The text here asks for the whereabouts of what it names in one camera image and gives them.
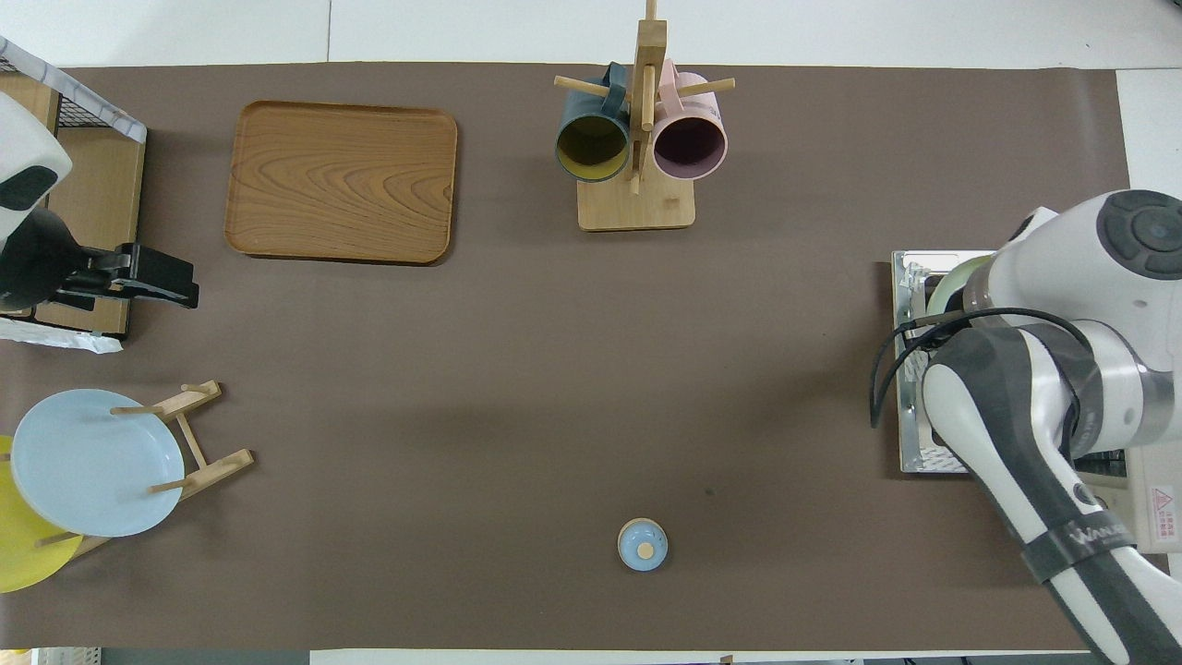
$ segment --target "metal mount plate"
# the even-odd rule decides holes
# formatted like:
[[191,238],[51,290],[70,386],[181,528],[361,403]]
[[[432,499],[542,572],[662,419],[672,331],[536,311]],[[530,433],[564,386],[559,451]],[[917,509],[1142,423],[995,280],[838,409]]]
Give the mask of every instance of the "metal mount plate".
[[[986,249],[900,249],[891,252],[895,325],[928,314],[931,288],[957,265],[982,255]],[[895,358],[903,352],[903,340],[895,341]],[[909,474],[965,474],[965,467],[931,436],[931,424],[923,410],[918,383],[928,367],[929,354],[915,352],[898,371],[900,468]]]

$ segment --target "dark green mug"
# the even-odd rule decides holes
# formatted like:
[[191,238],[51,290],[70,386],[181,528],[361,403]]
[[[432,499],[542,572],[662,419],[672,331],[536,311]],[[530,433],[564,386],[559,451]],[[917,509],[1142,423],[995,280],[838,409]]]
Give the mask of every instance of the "dark green mug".
[[566,93],[563,119],[558,123],[554,156],[566,172],[584,182],[602,182],[628,164],[630,117],[624,102],[628,72],[611,63],[599,80],[608,96],[571,90]]

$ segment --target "wooden base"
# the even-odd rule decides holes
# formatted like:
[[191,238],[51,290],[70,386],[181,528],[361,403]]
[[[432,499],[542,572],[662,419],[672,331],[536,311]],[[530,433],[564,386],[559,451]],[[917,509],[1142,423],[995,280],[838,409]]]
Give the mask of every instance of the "wooden base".
[[632,193],[632,169],[606,182],[579,182],[579,228],[583,230],[642,230],[684,228],[694,223],[694,182],[661,172],[651,146],[641,169],[639,193]]
[[[184,501],[254,464],[254,456],[251,455],[251,451],[248,450],[240,450],[221,459],[206,462],[206,456],[197,445],[197,441],[193,436],[193,429],[189,428],[189,422],[186,419],[184,415],[210,400],[219,398],[221,396],[221,386],[219,386],[216,382],[206,382],[204,384],[197,385],[186,384],[181,386],[181,391],[182,392],[178,396],[145,409],[155,412],[156,416],[164,423],[176,420],[181,424],[181,431],[184,435],[186,443],[189,445],[189,450],[193,452],[193,458],[197,464],[197,470],[176,483],[167,483],[169,488],[164,488],[164,485],[156,485],[155,488],[145,489],[145,491],[162,491],[164,489],[181,488],[180,501]],[[98,536],[86,536],[83,539],[82,545],[78,546],[78,552],[74,553],[73,559],[78,559],[109,540],[110,539]]]

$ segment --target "mug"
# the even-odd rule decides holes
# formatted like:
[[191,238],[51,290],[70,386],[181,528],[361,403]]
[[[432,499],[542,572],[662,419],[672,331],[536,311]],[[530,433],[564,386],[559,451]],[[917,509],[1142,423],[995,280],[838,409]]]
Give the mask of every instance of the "mug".
[[714,172],[727,156],[719,98],[714,92],[677,96],[678,87],[706,83],[696,73],[678,72],[673,60],[661,67],[652,123],[652,161],[669,177],[697,180]]
[[563,118],[558,123],[554,156],[566,172],[584,182],[602,182],[628,163],[630,117],[624,103],[628,72],[611,63],[598,83],[609,89],[606,97],[571,90],[566,93]]

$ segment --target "black cable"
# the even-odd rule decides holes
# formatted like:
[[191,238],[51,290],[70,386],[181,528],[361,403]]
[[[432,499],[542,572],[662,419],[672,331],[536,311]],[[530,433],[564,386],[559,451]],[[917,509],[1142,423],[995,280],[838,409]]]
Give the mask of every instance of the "black cable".
[[[1059,327],[1066,330],[1072,338],[1074,338],[1076,341],[1084,347],[1084,350],[1087,351],[1087,353],[1092,353],[1092,345],[1087,341],[1087,338],[1084,337],[1079,327],[1076,327],[1076,325],[1070,320],[1067,320],[1066,318],[1056,315],[1053,313],[1047,313],[1045,311],[1032,309],[1026,307],[992,307],[978,311],[959,312],[952,317],[949,317],[949,314],[946,313],[931,317],[916,318],[915,320],[909,320],[896,327],[891,332],[890,338],[888,338],[886,341],[883,344],[883,346],[878,350],[878,356],[875,357],[875,365],[870,370],[870,426],[878,428],[878,422],[882,419],[882,411],[886,399],[886,391],[890,390],[890,385],[894,383],[895,376],[898,373],[900,369],[903,367],[903,363],[907,360],[909,356],[911,356],[915,352],[915,350],[927,345],[937,335],[942,334],[942,332],[947,331],[949,327],[954,325],[959,325],[961,322],[965,322],[966,320],[972,320],[974,318],[981,318],[983,315],[1001,315],[1001,314],[1028,315],[1031,318],[1039,318],[1041,320],[1047,320],[1050,322],[1053,322]],[[924,331],[923,335],[920,335],[918,338],[904,345],[903,353],[901,353],[898,358],[895,359],[895,363],[891,364],[890,370],[888,370],[886,372],[886,378],[879,385],[878,370],[882,366],[882,359],[886,354],[886,350],[895,341],[895,338],[903,334],[903,332],[914,330],[923,325],[930,325],[931,322],[937,320],[939,322],[933,325],[930,330]]]

